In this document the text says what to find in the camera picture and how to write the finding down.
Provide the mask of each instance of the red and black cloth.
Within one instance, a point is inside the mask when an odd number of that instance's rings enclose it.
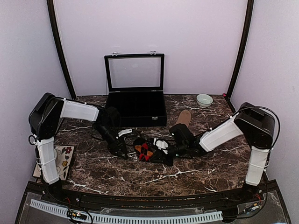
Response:
[[[145,140],[138,138],[133,143],[134,149],[140,161],[164,163],[165,165],[173,165],[173,157],[165,153],[165,151],[159,149],[154,145],[154,139]]]

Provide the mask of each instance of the brown marble surface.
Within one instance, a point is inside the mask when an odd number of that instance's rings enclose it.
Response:
[[[79,97],[82,102],[104,105],[106,96]],[[167,127],[138,128],[150,137],[171,139],[169,128],[182,110],[192,114],[190,130],[198,134],[214,127],[232,114],[223,96],[213,96],[207,109],[200,109],[194,95],[165,95]],[[114,196],[183,196],[236,189],[242,186],[247,172],[250,148],[239,136],[195,159],[176,158],[174,165],[140,162],[132,147],[129,159],[112,156],[92,124],[65,119],[55,145],[75,146],[65,189]]]

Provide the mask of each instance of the lavender wall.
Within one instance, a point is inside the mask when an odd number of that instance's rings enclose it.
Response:
[[[14,223],[35,163],[28,115],[47,91],[68,97],[45,0],[1,1],[0,223]]]
[[[268,174],[277,179],[291,219],[299,220],[299,1],[255,2],[232,102],[273,109],[282,130]]]
[[[233,72],[247,0],[56,0],[78,95],[106,94],[104,55],[165,53],[164,92],[222,94]]]

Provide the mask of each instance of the wire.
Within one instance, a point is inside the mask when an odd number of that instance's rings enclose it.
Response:
[[[279,134],[280,134],[280,128],[281,128],[280,120],[279,120],[278,115],[273,110],[271,110],[271,109],[269,109],[267,107],[264,107],[264,106],[251,106],[251,107],[242,108],[242,109],[236,111],[235,113],[233,113],[232,117],[235,116],[237,113],[240,113],[240,112],[248,110],[248,109],[264,109],[264,110],[267,110],[267,111],[271,112],[275,116],[275,118],[277,120],[277,123],[278,123],[278,131],[277,131],[277,134],[276,134],[276,138],[273,141],[272,146],[271,146],[271,150],[269,151],[269,154],[268,154],[268,158],[267,158],[267,163],[268,164],[266,164],[266,167],[267,167],[269,165],[269,158],[270,158],[271,151],[274,148],[274,146],[275,146],[275,144],[276,144],[276,142],[278,140]],[[246,219],[246,218],[251,218],[253,216],[256,216],[259,212],[261,212],[261,210],[265,207],[265,205],[267,203],[267,200],[268,200],[268,185],[267,185],[267,181],[265,181],[265,184],[266,184],[266,199],[265,199],[264,204],[261,206],[261,208],[255,214],[253,214],[252,216],[247,216],[247,217],[238,217],[239,215],[243,214],[243,212],[241,212],[241,213],[239,213],[239,214],[237,214],[235,216],[223,216],[223,218],[227,218],[227,219],[230,219],[230,218],[231,219],[233,219],[233,218],[235,218],[235,219]],[[258,194],[256,194],[256,197],[259,199],[259,202],[261,204],[262,203],[261,197]]]
[[[275,146],[275,144],[278,140],[279,134],[280,134],[280,120],[279,120],[277,114],[273,110],[271,110],[267,107],[264,107],[264,106],[250,106],[250,107],[245,107],[245,108],[242,108],[242,109],[236,111],[235,113],[233,113],[232,117],[235,116],[237,113],[248,110],[248,109],[264,109],[264,110],[270,111],[276,117],[276,120],[277,120],[277,123],[278,123],[278,131],[277,131],[276,138],[273,141],[272,146],[271,146],[271,148],[273,148]]]
[[[86,210],[86,208],[82,208],[82,207],[77,206],[77,205],[74,205],[74,204],[70,204],[70,203],[67,203],[67,202],[63,202],[63,201],[60,201],[59,199],[55,198],[55,197],[50,193],[50,191],[49,191],[49,189],[48,189],[48,187],[47,187],[47,183],[46,183],[46,181],[45,181],[44,178],[43,178],[43,170],[41,169],[40,171],[41,171],[41,181],[42,181],[42,183],[43,183],[43,185],[44,185],[44,187],[45,187],[47,193],[48,193],[54,200],[56,200],[57,202],[59,202],[59,203],[61,203],[61,204],[68,205],[68,207],[69,207],[69,206],[73,206],[73,207],[76,207],[76,208],[78,208],[78,209],[80,209],[80,210],[83,209],[83,211],[86,212],[86,213],[89,215],[90,220],[91,220],[91,224],[93,224],[93,217],[92,217],[92,215]]]

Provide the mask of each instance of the open box lid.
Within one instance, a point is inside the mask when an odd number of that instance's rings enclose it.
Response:
[[[107,55],[104,59],[109,92],[163,90],[164,54]]]

